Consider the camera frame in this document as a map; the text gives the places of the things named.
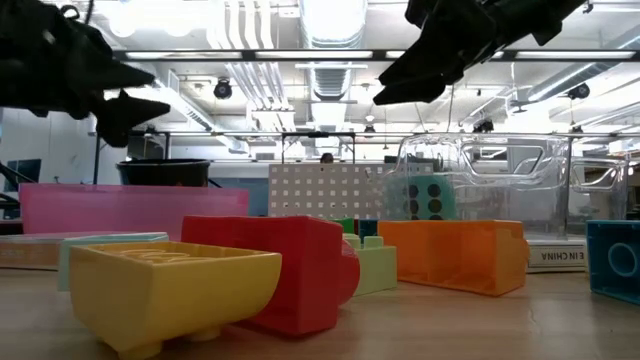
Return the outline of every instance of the ceiling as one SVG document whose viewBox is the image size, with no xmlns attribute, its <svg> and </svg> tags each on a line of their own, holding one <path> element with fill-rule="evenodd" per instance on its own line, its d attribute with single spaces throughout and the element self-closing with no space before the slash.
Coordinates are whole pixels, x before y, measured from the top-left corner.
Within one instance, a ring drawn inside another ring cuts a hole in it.
<svg viewBox="0 0 640 360">
<path fill-rule="evenodd" d="M 141 28 L 129 37 L 118 37 L 111 31 L 111 21 L 122 4 L 118 1 L 96 1 L 94 24 L 104 33 L 108 42 L 126 50 L 175 50 L 210 49 L 206 39 L 206 27 L 213 21 L 207 1 L 183 1 L 179 11 L 166 11 L 157 4 L 176 0 L 130 0 L 147 2 L 144 16 L 164 17 L 166 23 L 178 19 L 186 21 L 193 29 L 185 36 L 169 35 L 158 26 Z M 640 1 L 594 2 L 594 10 L 583 14 L 579 9 L 564 22 L 563 32 L 549 42 L 549 49 L 603 49 L 611 40 L 640 26 Z M 300 18 L 295 0 L 271 1 L 271 35 L 277 48 L 303 47 Z M 366 13 L 363 48 L 365 49 L 406 49 L 419 35 L 419 29 L 404 20 L 406 1 L 369 0 Z M 334 12 L 332 19 L 339 23 L 340 10 Z M 538 48 L 531 37 L 522 39 L 511 48 Z M 380 91 L 378 75 L 389 65 L 384 62 L 362 63 L 366 69 L 353 70 L 351 90 L 343 100 L 356 101 L 347 106 L 343 129 L 362 131 L 367 123 L 365 117 L 373 115 L 377 131 L 458 131 L 469 129 L 481 117 L 490 117 L 496 123 L 497 130 L 514 131 L 559 131 L 566 132 L 569 124 L 584 122 L 585 131 L 611 132 L 630 129 L 636 122 L 640 125 L 639 112 L 627 113 L 611 121 L 601 122 L 597 126 L 588 126 L 597 116 L 614 113 L 618 109 L 640 101 L 640 63 L 624 63 L 612 70 L 587 80 L 591 88 L 590 97 L 584 100 L 570 101 L 566 97 L 555 97 L 541 103 L 525 107 L 524 114 L 508 114 L 506 106 L 515 89 L 528 89 L 559 71 L 572 66 L 568 63 L 486 63 L 478 65 L 465 74 L 453 90 L 446 91 L 439 99 L 430 104 L 403 104 L 385 107 L 374 106 L 372 97 Z M 247 98 L 239 88 L 234 87 L 233 96 L 227 100 L 218 100 L 213 96 L 213 85 L 218 77 L 229 77 L 223 63 L 218 62 L 163 62 L 154 64 L 158 73 L 172 70 L 180 78 L 180 91 L 183 96 L 192 99 L 204 112 L 216 119 L 237 117 L 238 124 L 247 124 Z M 295 68 L 294 63 L 280 63 L 285 92 L 295 110 L 295 124 L 299 129 L 313 127 L 313 115 L 309 109 L 309 84 L 305 70 Z M 172 113 L 158 123 L 173 130 L 196 130 L 198 126 L 179 119 Z M 545 126 L 539 126 L 536 118 Z"/>
</svg>

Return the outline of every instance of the red toy block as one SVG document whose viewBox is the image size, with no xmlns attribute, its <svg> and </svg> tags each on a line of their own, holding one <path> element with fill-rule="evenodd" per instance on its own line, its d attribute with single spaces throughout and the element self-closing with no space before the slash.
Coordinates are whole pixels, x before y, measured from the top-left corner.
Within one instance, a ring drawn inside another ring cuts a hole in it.
<svg viewBox="0 0 640 360">
<path fill-rule="evenodd" d="M 342 226 L 307 216 L 187 216 L 182 242 L 282 254 L 276 291 L 250 323 L 290 336 L 330 329 L 338 306 L 353 296 L 360 264 Z"/>
</svg>

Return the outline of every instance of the toy block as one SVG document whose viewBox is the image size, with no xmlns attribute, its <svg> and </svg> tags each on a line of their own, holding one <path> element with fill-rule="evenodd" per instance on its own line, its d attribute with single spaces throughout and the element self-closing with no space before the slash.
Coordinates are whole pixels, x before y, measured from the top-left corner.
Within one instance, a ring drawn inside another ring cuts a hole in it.
<svg viewBox="0 0 640 360">
<path fill-rule="evenodd" d="M 271 299 L 281 255 L 176 242 L 73 246 L 76 317 L 123 360 L 142 360 L 162 342 L 215 338 Z"/>
<path fill-rule="evenodd" d="M 353 218 L 344 218 L 344 219 L 332 219 L 334 223 L 342 225 L 343 232 L 345 234 L 355 234 L 356 226 L 355 220 Z"/>
<path fill-rule="evenodd" d="M 591 291 L 640 305 L 640 221 L 587 221 Z"/>
<path fill-rule="evenodd" d="M 289 336 L 336 325 L 338 306 L 360 278 L 355 251 L 336 223 L 306 216 L 283 218 L 187 216 L 182 241 L 282 254 L 273 298 L 249 323 Z"/>
<path fill-rule="evenodd" d="M 358 220 L 358 235 L 363 241 L 367 236 L 378 236 L 378 220 Z"/>
<path fill-rule="evenodd" d="M 360 282 L 353 296 L 370 294 L 398 286 L 396 274 L 396 248 L 384 246 L 383 238 L 367 236 L 364 244 L 357 236 L 343 235 L 358 254 Z"/>
<path fill-rule="evenodd" d="M 139 233 L 84 236 L 62 240 L 58 256 L 58 291 L 69 291 L 69 252 L 72 246 L 149 241 L 169 241 L 169 236 L 167 233 Z"/>
<path fill-rule="evenodd" d="M 524 286 L 529 246 L 510 221 L 380 221 L 398 280 L 500 296 Z"/>
</svg>

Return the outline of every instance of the wooden table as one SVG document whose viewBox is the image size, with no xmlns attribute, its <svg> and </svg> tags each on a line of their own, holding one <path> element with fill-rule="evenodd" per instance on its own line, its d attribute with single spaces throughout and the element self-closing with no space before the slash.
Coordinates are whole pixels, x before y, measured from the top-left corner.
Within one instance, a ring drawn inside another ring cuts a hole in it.
<svg viewBox="0 0 640 360">
<path fill-rule="evenodd" d="M 0 270 L 0 359 L 117 359 L 57 293 L 54 272 Z M 530 275 L 501 298 L 402 283 L 352 299 L 338 326 L 283 340 L 229 326 L 155 359 L 640 359 L 640 307 L 592 295 L 585 274 Z"/>
</svg>

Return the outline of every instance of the white pegboard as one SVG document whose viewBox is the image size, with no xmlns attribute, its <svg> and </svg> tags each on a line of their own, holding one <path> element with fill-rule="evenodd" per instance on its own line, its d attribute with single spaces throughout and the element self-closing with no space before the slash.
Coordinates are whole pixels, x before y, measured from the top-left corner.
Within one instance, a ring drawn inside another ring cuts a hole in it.
<svg viewBox="0 0 640 360">
<path fill-rule="evenodd" d="M 269 216 L 380 219 L 382 177 L 393 164 L 273 164 Z M 431 172 L 430 164 L 424 171 Z"/>
</svg>

